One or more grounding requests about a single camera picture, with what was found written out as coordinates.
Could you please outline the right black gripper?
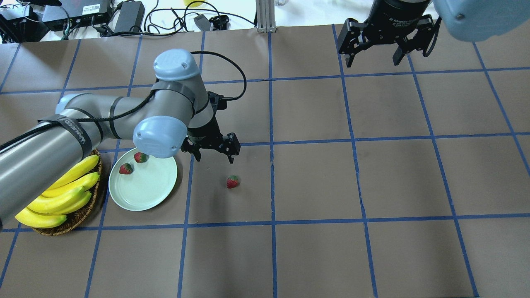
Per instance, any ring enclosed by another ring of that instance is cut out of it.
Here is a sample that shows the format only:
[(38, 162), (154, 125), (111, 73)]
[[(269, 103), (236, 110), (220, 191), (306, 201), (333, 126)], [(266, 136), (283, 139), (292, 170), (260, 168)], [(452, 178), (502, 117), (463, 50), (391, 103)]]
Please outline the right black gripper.
[(397, 45), (393, 64), (398, 66), (412, 51), (429, 57), (436, 45), (442, 18), (426, 14), (429, 0), (375, 0), (364, 22), (348, 18), (339, 32), (337, 53), (350, 68), (355, 56), (373, 46)]

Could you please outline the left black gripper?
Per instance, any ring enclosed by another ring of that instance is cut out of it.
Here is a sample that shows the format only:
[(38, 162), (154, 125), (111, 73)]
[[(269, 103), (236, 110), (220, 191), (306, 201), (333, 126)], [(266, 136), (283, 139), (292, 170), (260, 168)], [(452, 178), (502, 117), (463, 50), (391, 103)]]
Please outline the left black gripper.
[(187, 136), (181, 145), (181, 151), (190, 153), (197, 162), (201, 161), (201, 149), (215, 150), (227, 156), (229, 163), (233, 163), (240, 155), (241, 144), (234, 132), (222, 134), (216, 119), (217, 110), (227, 108), (228, 98), (214, 92), (207, 92), (209, 105), (205, 109), (205, 123), (200, 127), (187, 130)]

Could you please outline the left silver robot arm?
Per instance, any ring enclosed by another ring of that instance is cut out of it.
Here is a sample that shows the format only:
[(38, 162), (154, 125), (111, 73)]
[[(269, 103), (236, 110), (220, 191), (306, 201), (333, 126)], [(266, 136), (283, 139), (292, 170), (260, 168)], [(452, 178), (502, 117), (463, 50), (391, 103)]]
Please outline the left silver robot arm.
[(240, 154), (235, 133), (224, 135), (216, 119), (226, 98), (207, 92), (195, 52), (170, 49), (153, 63), (156, 77), (144, 98), (71, 94), (55, 114), (1, 145), (0, 217), (11, 221), (34, 198), (106, 139), (128, 139), (156, 158), (178, 151), (201, 159), (201, 149)]

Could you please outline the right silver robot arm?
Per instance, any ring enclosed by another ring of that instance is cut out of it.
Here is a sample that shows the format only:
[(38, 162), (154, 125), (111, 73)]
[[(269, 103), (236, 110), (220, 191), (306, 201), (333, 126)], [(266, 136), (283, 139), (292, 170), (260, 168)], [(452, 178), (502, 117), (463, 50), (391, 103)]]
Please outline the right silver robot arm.
[(460, 41), (503, 35), (529, 19), (528, 0), (375, 0), (364, 22), (348, 18), (337, 36), (337, 53), (351, 67), (355, 56), (373, 46), (397, 45), (399, 65), (412, 51), (428, 57), (440, 26)]

